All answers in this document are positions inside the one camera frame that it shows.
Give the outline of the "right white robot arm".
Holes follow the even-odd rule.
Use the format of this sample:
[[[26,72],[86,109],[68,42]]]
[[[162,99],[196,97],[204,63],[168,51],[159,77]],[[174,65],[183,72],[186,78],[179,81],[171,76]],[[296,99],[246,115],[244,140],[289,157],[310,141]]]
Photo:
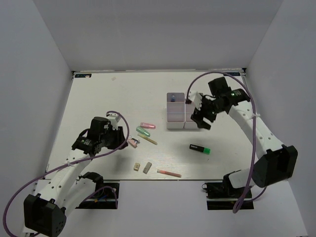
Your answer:
[[[241,188],[265,188],[291,178],[298,157],[297,149],[285,145],[270,131],[256,113],[246,89],[231,89],[225,77],[210,81],[208,86],[211,96],[188,91],[186,103],[195,106],[191,119],[198,128],[209,130],[217,115],[225,112],[238,124],[253,146],[250,167],[227,174],[223,192],[234,197]]]

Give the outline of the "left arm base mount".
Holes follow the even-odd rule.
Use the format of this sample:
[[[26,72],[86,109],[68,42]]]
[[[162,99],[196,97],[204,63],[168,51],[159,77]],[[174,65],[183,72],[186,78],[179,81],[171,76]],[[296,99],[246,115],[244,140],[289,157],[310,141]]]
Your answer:
[[[95,209],[95,210],[117,209],[118,203],[119,203],[120,183],[104,181],[103,184],[96,187],[96,190],[104,186],[109,186],[109,187],[99,190],[95,195],[83,201],[77,207],[77,209]]]

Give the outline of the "black green highlighter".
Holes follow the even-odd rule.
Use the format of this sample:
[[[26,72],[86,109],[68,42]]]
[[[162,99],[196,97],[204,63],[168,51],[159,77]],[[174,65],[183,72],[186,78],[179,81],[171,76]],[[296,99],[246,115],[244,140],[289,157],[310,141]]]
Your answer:
[[[210,149],[202,146],[190,144],[189,149],[209,155]]]

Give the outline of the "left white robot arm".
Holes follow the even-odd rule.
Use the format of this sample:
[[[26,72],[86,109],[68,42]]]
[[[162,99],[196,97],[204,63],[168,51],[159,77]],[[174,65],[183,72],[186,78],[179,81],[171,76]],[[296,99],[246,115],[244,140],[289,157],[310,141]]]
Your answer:
[[[113,153],[128,145],[123,128],[118,125],[120,119],[122,116],[115,112],[108,112],[105,117],[94,117],[90,127],[78,135],[65,160],[65,167],[58,168],[54,177],[36,195],[25,198],[26,228],[57,237],[75,208],[85,200],[103,194],[103,176],[82,172],[102,148]]]

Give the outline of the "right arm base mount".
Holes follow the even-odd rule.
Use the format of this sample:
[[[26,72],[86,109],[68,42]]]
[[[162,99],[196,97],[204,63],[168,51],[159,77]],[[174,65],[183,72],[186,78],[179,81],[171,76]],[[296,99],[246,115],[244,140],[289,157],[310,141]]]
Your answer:
[[[207,210],[233,210],[233,207],[244,188],[225,191],[222,182],[207,182],[202,184],[202,190],[206,193]]]

